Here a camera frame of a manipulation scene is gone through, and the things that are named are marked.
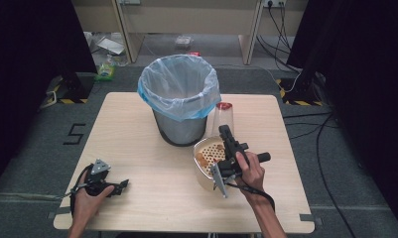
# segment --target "person's right hand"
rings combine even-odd
[[[246,152],[248,157],[248,161],[250,165],[248,165],[245,161],[245,158],[241,153],[237,152],[235,154],[236,160],[239,163],[239,166],[242,169],[242,178],[236,178],[236,184],[238,185],[249,185],[253,188],[264,191],[263,188],[263,180],[264,180],[264,168],[260,166],[260,162],[258,161],[258,157],[256,154],[251,152]],[[245,195],[245,197],[249,200],[253,197],[258,197],[260,195],[250,193],[248,191],[241,190],[241,192]]]

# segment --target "floor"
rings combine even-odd
[[[256,43],[254,48],[251,65],[244,65],[236,36],[183,35],[192,39],[191,45],[187,49],[176,45],[178,36],[178,34],[147,35],[137,61],[125,66],[133,68],[135,66],[147,66],[160,57],[200,52],[205,60],[217,68],[241,70],[258,68],[265,69],[268,72],[289,70],[276,63],[274,58],[268,56],[258,43]],[[94,45],[95,41],[100,40],[101,37],[103,36],[94,36],[90,47],[97,65],[107,60],[107,50],[99,49]],[[264,40],[274,47],[278,44],[277,38],[264,37]],[[288,50],[285,46],[280,46],[279,49],[282,51]],[[277,52],[276,56],[281,60],[287,58],[287,55],[282,52]],[[113,56],[113,58],[118,59],[119,63],[125,64],[118,56]],[[270,75],[270,73],[267,73],[270,80],[274,80],[275,77]],[[376,188],[375,183],[358,163],[357,155],[347,142],[345,134],[337,128],[337,123],[331,121],[332,124],[326,127],[323,134],[319,137],[316,133],[308,134],[309,126],[320,126],[326,119],[325,117],[294,117],[298,114],[315,114],[330,111],[330,102],[325,100],[322,93],[320,96],[324,102],[323,107],[286,106],[280,104],[300,169],[303,186],[316,222],[315,232],[311,234],[288,234],[288,236],[352,237],[353,233],[354,237],[398,237],[397,220],[378,188]],[[44,130],[49,128],[48,122],[42,122],[41,126]],[[31,145],[31,148],[26,148],[26,151],[36,151],[36,146],[34,145],[41,145],[46,140],[52,143],[56,139],[44,138],[42,132],[34,133],[39,133],[39,139],[34,139],[35,141],[27,144]],[[317,151],[322,155],[321,158],[316,156]],[[73,152],[80,153],[81,149],[75,149]],[[50,153],[66,155],[69,152],[55,152],[52,149]],[[52,225],[53,211],[59,204],[56,201],[47,200],[45,195],[43,195],[45,200],[34,202],[25,198],[7,199],[4,198],[4,194],[1,194],[8,192],[8,195],[10,195],[10,192],[25,192],[26,190],[42,193],[42,187],[61,186],[62,184],[51,179],[43,181],[41,184],[25,181],[21,185],[18,180],[24,180],[24,178],[20,178],[20,175],[23,176],[31,172],[26,171],[26,168],[21,171],[16,169],[17,172],[10,170],[5,173],[5,176],[0,181],[0,237],[66,237],[65,231],[57,231]],[[40,169],[37,169],[36,172],[37,174],[31,174],[31,177],[40,177],[43,173]],[[54,176],[56,176],[56,172],[53,172],[50,178]],[[98,233],[89,231],[86,232],[85,237],[116,237],[118,234],[119,232]]]

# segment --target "gray carpet floor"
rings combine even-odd
[[[316,230],[312,234],[289,234],[289,237],[350,237],[346,224],[356,237],[398,237],[398,222],[372,178],[359,164],[345,130],[340,128],[339,118],[334,115],[318,139],[320,125],[329,115],[295,117],[328,113],[332,111],[330,106],[284,104],[276,83],[265,69],[214,67],[221,93],[272,94],[278,98],[316,220]],[[60,202],[47,195],[66,192],[105,95],[113,91],[136,91],[142,69],[141,66],[118,67],[112,81],[94,84],[87,103],[56,104],[36,115],[20,151],[0,178],[0,238],[66,237],[66,231],[53,226]],[[285,76],[280,70],[271,72],[274,78]],[[68,135],[73,124],[81,124],[73,132],[83,136],[75,145],[64,145],[77,141]],[[29,197],[17,196],[17,193],[27,193]],[[99,235],[117,237],[119,232],[86,231],[84,237]],[[132,234],[126,237],[148,236]]]

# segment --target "light wooden table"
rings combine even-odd
[[[270,95],[222,94],[233,104],[234,135],[254,153],[269,152],[264,188],[276,201],[287,233],[310,233],[313,221],[277,100]],[[208,116],[207,131],[212,115]],[[99,111],[69,182],[73,187],[84,167],[97,158],[112,168],[109,182],[130,179],[119,196],[107,198],[87,229],[162,232],[256,233],[260,228],[239,190],[229,198],[202,188],[195,175],[193,147],[174,147],[159,134],[151,108],[134,92],[109,93]],[[69,206],[65,198],[61,207]],[[68,229],[71,215],[54,220]]]

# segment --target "wall socket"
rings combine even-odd
[[[286,0],[271,0],[271,1],[273,3],[272,8],[280,8],[282,3],[283,6],[286,5]],[[263,6],[269,7],[269,0],[263,0]]]

